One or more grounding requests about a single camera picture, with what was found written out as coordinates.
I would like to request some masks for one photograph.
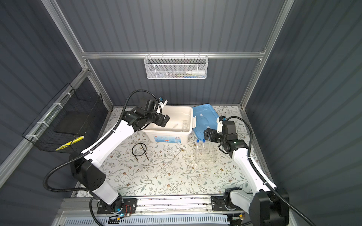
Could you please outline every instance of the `floral pattern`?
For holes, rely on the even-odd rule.
[[[237,106],[213,108],[218,115],[240,116]],[[121,108],[112,110],[105,131],[117,122],[121,111]],[[249,136],[244,124],[237,120],[235,124],[239,139],[248,143]],[[195,164],[193,153],[196,139],[192,132],[186,144],[151,142],[142,131],[138,131],[106,158],[100,170],[106,175],[110,185],[123,196],[214,194],[232,187],[241,187],[250,192],[243,171],[229,155],[215,149],[215,162]],[[137,161],[132,155],[132,147],[140,142],[146,144],[149,160],[142,155],[137,157]],[[252,156],[259,163],[253,148]],[[80,191],[76,196],[90,195]]]

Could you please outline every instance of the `white mesh basket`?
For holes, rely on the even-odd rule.
[[[149,79],[205,79],[209,59],[151,58],[145,56],[144,66]]]

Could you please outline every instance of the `box handle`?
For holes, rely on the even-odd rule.
[[[196,128],[196,117],[192,118],[192,128]]]

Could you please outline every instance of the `black ring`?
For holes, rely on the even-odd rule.
[[[140,154],[140,155],[135,155],[135,153],[133,153],[133,149],[134,149],[134,147],[135,147],[136,145],[138,145],[138,144],[141,145],[141,147],[142,147],[142,149],[144,150],[144,152],[143,152],[142,154]],[[144,143],[138,143],[138,144],[135,144],[135,145],[132,147],[132,154],[133,154],[133,156],[136,158],[137,161],[138,161],[138,158],[137,158],[137,157],[142,156],[142,155],[145,155],[146,158],[147,158],[147,160],[149,160],[148,157],[147,157],[147,155],[146,155],[146,151],[147,151],[147,146],[146,146],[146,144],[144,144]]]

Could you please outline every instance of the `black wire basket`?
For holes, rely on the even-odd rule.
[[[80,153],[97,140],[107,113],[100,93],[72,89],[23,137],[41,151]]]

